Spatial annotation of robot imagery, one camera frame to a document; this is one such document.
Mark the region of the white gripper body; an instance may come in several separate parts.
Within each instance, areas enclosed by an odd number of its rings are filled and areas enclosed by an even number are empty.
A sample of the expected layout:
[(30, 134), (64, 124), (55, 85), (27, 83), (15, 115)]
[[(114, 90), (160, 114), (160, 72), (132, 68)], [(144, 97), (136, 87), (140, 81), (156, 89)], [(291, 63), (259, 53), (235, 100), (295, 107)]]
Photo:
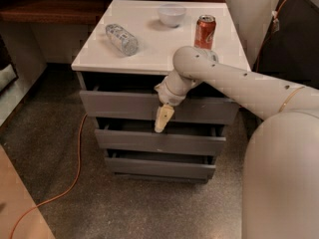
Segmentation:
[(159, 101), (163, 105), (170, 105), (172, 107), (179, 106), (185, 99), (185, 96), (179, 96), (172, 93), (166, 83), (159, 83), (155, 86), (155, 91), (158, 93)]

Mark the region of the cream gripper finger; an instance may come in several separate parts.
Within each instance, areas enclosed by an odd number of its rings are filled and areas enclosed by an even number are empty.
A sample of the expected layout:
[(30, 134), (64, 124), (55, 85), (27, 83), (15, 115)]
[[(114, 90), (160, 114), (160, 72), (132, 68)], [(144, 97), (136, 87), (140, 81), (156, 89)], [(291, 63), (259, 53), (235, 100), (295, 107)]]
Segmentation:
[(172, 106), (163, 105), (162, 107), (159, 107), (155, 122), (155, 132), (161, 133), (172, 118), (173, 114), (174, 108)]

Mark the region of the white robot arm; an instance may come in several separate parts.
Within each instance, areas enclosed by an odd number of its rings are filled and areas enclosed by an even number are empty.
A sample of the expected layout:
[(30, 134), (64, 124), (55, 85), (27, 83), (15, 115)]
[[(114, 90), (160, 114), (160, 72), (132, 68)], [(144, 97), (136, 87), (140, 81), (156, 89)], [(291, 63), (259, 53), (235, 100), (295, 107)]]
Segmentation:
[(161, 132), (186, 94), (206, 83), (257, 119), (242, 172), (242, 239), (319, 239), (319, 91), (177, 49), (156, 86)]

